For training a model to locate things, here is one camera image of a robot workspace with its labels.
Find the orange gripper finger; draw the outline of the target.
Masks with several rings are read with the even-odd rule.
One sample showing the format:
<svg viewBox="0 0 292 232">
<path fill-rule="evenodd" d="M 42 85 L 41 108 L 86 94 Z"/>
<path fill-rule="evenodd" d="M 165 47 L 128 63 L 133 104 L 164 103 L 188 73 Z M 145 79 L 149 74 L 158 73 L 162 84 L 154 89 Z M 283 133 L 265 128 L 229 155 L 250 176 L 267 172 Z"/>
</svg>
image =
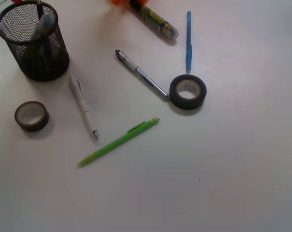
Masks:
<svg viewBox="0 0 292 232">
<path fill-rule="evenodd" d="M 111 2 L 114 5 L 129 4 L 129 0 L 111 0 Z"/>
</svg>

